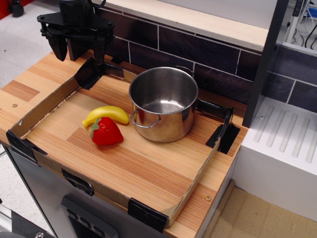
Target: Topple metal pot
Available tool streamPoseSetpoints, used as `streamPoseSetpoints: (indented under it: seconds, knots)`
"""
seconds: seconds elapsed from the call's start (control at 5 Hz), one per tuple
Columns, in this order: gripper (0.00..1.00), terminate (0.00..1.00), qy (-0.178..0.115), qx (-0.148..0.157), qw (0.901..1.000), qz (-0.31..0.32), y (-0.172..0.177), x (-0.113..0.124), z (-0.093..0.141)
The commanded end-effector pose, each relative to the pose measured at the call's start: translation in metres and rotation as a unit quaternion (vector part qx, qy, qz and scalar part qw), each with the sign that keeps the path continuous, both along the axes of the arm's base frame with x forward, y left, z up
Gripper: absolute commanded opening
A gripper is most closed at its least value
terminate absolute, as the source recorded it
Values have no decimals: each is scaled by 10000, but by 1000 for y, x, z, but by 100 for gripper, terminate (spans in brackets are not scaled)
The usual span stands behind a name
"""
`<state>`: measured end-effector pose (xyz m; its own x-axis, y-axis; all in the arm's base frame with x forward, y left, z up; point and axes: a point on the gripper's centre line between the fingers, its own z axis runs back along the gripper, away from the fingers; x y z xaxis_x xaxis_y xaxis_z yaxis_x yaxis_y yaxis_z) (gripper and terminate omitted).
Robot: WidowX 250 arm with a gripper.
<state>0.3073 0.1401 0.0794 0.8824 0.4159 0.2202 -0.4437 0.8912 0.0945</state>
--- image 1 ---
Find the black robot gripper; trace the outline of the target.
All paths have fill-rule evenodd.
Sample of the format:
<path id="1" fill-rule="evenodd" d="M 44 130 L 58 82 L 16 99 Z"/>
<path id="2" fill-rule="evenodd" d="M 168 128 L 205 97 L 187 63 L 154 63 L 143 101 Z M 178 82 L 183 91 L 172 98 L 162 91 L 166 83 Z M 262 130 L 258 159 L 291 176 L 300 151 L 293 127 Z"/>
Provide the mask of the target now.
<path id="1" fill-rule="evenodd" d="M 95 9 L 106 2 L 94 4 L 91 0 L 60 0 L 59 12 L 37 17 L 41 34 L 49 42 L 55 56 L 64 61 L 67 55 L 67 38 L 94 41 L 97 65 L 104 63 L 107 46 L 114 40 L 115 24 L 95 14 Z"/>

